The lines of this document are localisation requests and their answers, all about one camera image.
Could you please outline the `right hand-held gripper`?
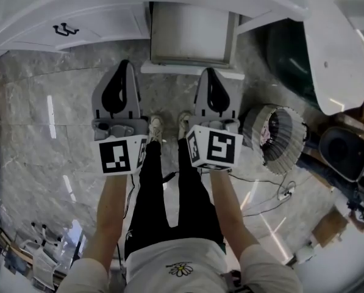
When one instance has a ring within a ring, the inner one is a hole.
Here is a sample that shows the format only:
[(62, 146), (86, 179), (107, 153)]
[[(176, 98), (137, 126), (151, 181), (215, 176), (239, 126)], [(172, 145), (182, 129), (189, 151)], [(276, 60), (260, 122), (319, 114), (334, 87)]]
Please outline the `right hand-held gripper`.
[(193, 167), (230, 170), (238, 165), (243, 145), (240, 122), (236, 119), (238, 102), (235, 84), (213, 68), (202, 72), (194, 100), (197, 117), (188, 120), (186, 135)]

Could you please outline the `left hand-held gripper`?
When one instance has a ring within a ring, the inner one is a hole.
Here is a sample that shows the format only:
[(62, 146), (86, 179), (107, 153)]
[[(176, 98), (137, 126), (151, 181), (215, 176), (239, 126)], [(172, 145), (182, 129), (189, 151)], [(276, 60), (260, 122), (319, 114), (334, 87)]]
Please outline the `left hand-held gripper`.
[(90, 146), (100, 174), (131, 175), (141, 168), (149, 124), (140, 118), (140, 101), (135, 68), (127, 59), (109, 69), (95, 87), (91, 97), (95, 140)]

